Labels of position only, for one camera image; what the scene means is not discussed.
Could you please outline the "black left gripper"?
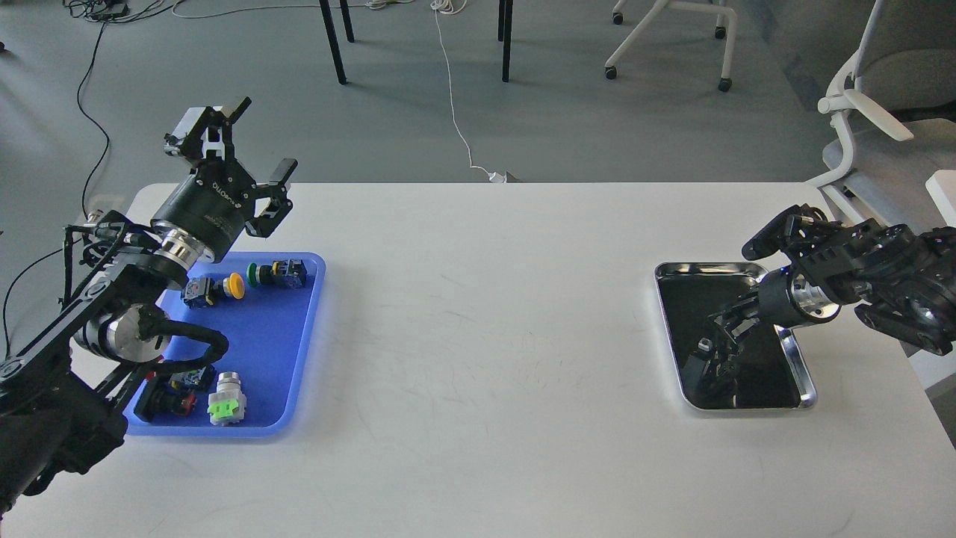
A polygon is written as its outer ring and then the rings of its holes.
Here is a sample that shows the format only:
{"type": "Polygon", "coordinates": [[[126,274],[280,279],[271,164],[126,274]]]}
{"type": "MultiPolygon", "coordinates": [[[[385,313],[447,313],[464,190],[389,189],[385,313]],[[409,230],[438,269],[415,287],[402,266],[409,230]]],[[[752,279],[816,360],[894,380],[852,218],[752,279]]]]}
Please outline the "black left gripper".
{"type": "Polygon", "coordinates": [[[204,245],[213,262],[224,259],[243,225],[249,236],[269,238],[293,208],[288,182],[296,159],[281,160],[270,181],[258,184],[235,157],[232,126],[251,104],[243,96],[231,105],[190,107],[164,135],[164,152],[185,160],[189,175],[151,218],[151,227],[186,232],[204,245]],[[259,199],[267,199],[267,205],[252,215],[259,199]]]}

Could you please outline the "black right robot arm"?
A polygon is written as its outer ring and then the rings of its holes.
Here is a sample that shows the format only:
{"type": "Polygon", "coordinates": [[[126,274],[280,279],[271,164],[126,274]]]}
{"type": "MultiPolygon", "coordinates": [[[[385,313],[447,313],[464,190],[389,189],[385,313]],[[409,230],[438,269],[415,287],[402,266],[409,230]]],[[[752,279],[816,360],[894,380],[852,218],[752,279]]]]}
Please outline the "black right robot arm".
{"type": "Polygon", "coordinates": [[[789,264],[710,314],[690,357],[706,396],[739,400],[740,356],[756,328],[832,321],[851,304],[865,327],[943,356],[954,344],[954,229],[915,234],[875,219],[846,226],[812,205],[792,205],[750,241],[747,260],[783,253],[789,264]]]}

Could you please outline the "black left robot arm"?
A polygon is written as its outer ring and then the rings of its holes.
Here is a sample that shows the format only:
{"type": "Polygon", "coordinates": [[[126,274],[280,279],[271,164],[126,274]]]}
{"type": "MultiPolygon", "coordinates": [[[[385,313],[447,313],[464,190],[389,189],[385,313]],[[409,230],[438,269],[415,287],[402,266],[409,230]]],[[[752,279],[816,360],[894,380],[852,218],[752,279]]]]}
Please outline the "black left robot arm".
{"type": "Polygon", "coordinates": [[[191,107],[165,135],[189,173],[148,224],[109,211],[65,228],[58,316],[2,361],[3,512],[122,446],[124,409],[148,374],[198,370],[228,350],[225,335],[171,320],[157,300],[184,289],[195,263],[221,262],[242,232],[272,235],[293,208],[296,160],[261,184],[235,156],[232,129],[250,102],[191,107]]]}

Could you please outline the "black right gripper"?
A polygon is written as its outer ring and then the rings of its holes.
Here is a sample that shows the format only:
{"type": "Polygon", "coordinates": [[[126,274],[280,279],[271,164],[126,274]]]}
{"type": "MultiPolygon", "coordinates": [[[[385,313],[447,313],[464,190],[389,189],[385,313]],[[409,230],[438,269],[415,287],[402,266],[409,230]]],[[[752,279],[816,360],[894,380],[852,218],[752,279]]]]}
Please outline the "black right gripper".
{"type": "Polygon", "coordinates": [[[703,336],[691,348],[683,369],[693,401],[734,401],[739,388],[737,358],[760,321],[785,328],[809,326],[810,316],[792,296],[797,275],[768,272],[756,291],[738,296],[707,317],[703,336]]]}

